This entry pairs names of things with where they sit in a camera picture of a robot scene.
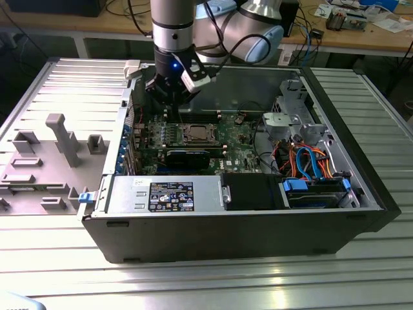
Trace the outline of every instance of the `power supply label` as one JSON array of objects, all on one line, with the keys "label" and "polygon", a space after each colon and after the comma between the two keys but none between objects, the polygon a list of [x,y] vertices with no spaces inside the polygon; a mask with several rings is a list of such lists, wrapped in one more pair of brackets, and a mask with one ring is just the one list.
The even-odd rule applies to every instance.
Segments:
[{"label": "power supply label", "polygon": [[150,212],[180,212],[195,209],[192,182],[151,183]]}]

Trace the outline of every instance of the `blue cable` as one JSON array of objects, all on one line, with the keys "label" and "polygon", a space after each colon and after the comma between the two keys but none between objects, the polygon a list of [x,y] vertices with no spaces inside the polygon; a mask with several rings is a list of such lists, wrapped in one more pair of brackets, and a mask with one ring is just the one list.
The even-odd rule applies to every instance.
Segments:
[{"label": "blue cable", "polygon": [[318,169],[317,167],[317,159],[316,159],[316,155],[314,154],[314,152],[312,150],[310,150],[308,147],[301,147],[298,151],[297,151],[297,168],[298,171],[301,172],[302,175],[304,175],[308,181],[311,180],[311,176],[309,174],[307,174],[303,168],[301,168],[301,161],[299,159],[299,156],[301,155],[302,152],[304,151],[308,151],[308,153],[310,153],[310,157],[311,157],[311,164],[312,164],[312,170],[314,171],[314,175],[316,176],[316,178],[322,178],[323,175],[321,173],[321,171]]},{"label": "blue cable", "polygon": [[310,34],[308,33],[307,28],[305,28],[303,25],[300,25],[300,27],[304,30],[305,34],[307,35],[307,51],[305,52],[304,55],[304,60],[301,66],[305,66],[305,63],[307,62],[307,57],[310,53],[310,48],[311,48],[311,40],[310,40]]}]

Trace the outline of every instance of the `green circuit board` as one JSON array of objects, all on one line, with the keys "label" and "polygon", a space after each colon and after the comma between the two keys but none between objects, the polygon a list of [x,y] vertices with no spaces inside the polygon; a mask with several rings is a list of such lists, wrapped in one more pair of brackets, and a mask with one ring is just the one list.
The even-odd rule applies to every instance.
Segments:
[{"label": "green circuit board", "polygon": [[215,175],[223,172],[260,173],[252,146],[251,123],[234,123],[236,114],[223,114],[217,124],[167,123],[154,118],[146,124],[147,144],[141,143],[142,173],[175,175],[168,172],[163,157],[168,150],[205,150],[210,153],[207,169],[182,170],[178,174]]}]

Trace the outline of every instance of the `blue release latch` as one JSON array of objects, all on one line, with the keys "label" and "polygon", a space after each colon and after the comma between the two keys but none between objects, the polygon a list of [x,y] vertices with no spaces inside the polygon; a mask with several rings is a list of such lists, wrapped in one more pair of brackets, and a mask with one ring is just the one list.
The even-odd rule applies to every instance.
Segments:
[{"label": "blue release latch", "polygon": [[284,191],[307,191],[308,186],[305,180],[287,179],[283,182]]},{"label": "blue release latch", "polygon": [[350,181],[348,181],[347,179],[344,179],[343,180],[343,185],[344,185],[344,188],[346,189],[346,191],[350,191],[350,189],[351,189],[351,184],[350,184]]},{"label": "blue release latch", "polygon": [[77,200],[80,203],[94,203],[96,201],[96,192],[82,192]]}]

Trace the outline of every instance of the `side panel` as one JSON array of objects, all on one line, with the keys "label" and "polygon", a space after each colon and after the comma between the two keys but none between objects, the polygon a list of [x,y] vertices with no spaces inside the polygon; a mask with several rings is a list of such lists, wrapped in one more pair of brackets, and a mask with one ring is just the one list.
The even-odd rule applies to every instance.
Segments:
[{"label": "side panel", "polygon": [[368,189],[371,191],[378,205],[386,210],[380,221],[374,223],[368,229],[368,231],[379,231],[386,226],[386,224],[399,216],[401,211],[356,139],[353,137],[351,131],[341,118],[337,108],[333,105],[329,96],[320,85],[313,71],[309,68],[303,68],[302,71],[306,82],[311,88],[312,95],[314,96],[313,100],[315,99],[318,101],[319,108],[322,110],[321,113],[324,114],[330,122],[328,126],[336,133],[343,148],[347,151],[350,159],[353,161],[356,169],[367,184]]},{"label": "side panel", "polygon": [[83,225],[109,262],[174,262],[331,254],[379,217],[380,211],[86,218]]}]

